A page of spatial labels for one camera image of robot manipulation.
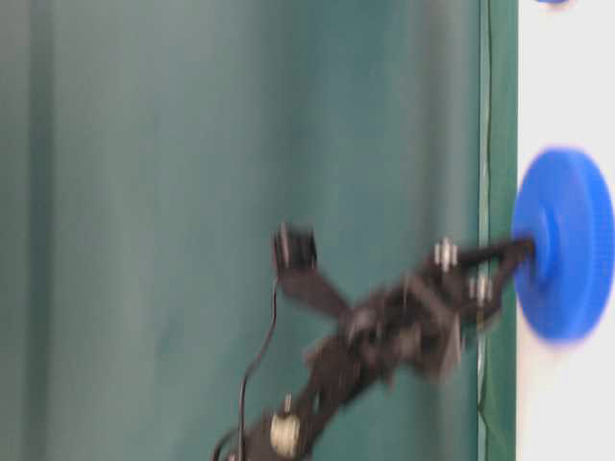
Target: blue bottle cap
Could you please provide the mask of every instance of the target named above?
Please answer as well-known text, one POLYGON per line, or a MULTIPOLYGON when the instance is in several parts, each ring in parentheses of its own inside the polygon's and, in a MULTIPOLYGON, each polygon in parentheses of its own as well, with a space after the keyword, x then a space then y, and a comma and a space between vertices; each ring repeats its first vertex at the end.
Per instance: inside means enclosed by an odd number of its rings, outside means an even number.
POLYGON ((613 209, 600 170, 583 152, 553 148, 530 166, 515 202, 513 237, 534 240, 515 274, 531 327, 550 341, 585 336, 613 275, 613 209))

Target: white surface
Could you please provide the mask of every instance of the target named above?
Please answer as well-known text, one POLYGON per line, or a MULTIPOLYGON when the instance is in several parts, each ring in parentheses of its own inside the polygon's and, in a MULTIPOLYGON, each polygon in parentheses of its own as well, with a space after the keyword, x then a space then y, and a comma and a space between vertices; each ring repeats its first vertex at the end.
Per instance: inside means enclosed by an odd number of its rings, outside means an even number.
MULTIPOLYGON (((519 3, 519 179, 546 146, 577 146, 615 196, 615 2, 519 3)), ((517 309, 517 460, 615 460, 614 304, 565 348, 517 309)))

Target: robotic arm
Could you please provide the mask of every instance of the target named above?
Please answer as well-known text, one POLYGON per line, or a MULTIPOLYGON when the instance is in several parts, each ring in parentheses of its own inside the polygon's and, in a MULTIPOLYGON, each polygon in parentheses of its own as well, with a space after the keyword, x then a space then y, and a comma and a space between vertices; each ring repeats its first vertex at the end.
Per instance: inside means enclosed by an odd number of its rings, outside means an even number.
POLYGON ((318 271, 313 234, 282 224, 273 239, 272 326, 242 382, 238 429, 220 440, 211 461, 219 459, 235 434, 237 446, 224 456, 226 461, 306 459, 337 410, 375 382, 392 379, 398 367, 409 366, 427 378, 445 376, 461 357, 464 332, 490 324, 500 311, 505 283, 533 252, 529 239, 465 251, 443 239, 416 271, 350 307, 318 271), (491 261, 499 263, 492 278, 480 270, 491 261), (277 411, 263 413, 246 432, 245 384, 271 338, 278 286, 335 320, 336 330, 307 357, 311 373, 303 390, 288 394, 277 411))

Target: blue object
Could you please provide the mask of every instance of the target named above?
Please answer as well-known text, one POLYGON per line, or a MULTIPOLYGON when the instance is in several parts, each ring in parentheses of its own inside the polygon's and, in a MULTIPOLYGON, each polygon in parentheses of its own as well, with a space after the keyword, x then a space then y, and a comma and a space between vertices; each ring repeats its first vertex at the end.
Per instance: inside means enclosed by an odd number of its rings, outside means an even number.
POLYGON ((596 164, 575 149, 538 157, 517 196, 512 234, 535 244, 534 261, 515 274, 532 328, 552 341, 585 336, 601 317, 613 274, 613 210, 596 164))

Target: green fabric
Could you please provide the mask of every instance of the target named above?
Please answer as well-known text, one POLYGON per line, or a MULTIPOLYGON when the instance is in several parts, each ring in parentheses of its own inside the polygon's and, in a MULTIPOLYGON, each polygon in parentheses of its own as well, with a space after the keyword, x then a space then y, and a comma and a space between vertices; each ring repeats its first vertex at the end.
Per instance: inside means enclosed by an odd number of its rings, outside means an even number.
MULTIPOLYGON (((479 36, 448 0, 2 2, 0 459, 207 459, 282 219, 352 299, 476 244, 479 36)), ((281 300, 249 422, 331 329, 281 300)), ((398 373, 313 458, 475 461, 476 362, 398 373)))
MULTIPOLYGON (((517 182, 517 2, 485 0, 488 10, 488 235, 509 235, 517 182)), ((512 285, 500 322, 485 336, 480 396, 487 461, 515 459, 516 307, 512 285)))

